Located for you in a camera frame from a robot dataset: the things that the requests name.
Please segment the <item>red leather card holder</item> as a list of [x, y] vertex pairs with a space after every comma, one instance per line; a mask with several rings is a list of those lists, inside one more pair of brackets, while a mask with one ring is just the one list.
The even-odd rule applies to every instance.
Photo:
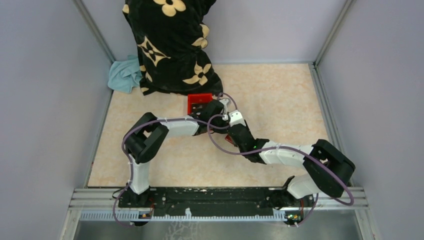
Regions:
[[226, 135], [226, 137], [224, 138], [228, 143], [232, 144], [235, 146], [233, 139], [231, 138], [231, 136], [229, 134]]

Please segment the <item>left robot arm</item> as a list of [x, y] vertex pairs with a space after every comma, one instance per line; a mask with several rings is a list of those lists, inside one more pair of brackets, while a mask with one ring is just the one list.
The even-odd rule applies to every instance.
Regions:
[[231, 104], [228, 98], [213, 99], [197, 112], [179, 118], [157, 117], [145, 113], [124, 135], [121, 149], [128, 157], [130, 177], [128, 188], [130, 200], [138, 207], [149, 203], [150, 161], [157, 155], [167, 138], [198, 136], [208, 132], [209, 119], [218, 114], [226, 114]]

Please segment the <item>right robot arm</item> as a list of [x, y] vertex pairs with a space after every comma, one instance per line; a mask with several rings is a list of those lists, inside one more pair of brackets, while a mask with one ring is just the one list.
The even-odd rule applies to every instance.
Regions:
[[325, 139], [318, 139], [312, 145], [286, 145], [254, 138], [247, 123], [229, 125], [227, 133], [232, 143], [250, 162], [281, 164], [306, 171], [284, 184], [281, 199], [287, 206], [295, 206], [301, 198], [316, 193], [340, 198], [356, 169], [348, 157]]

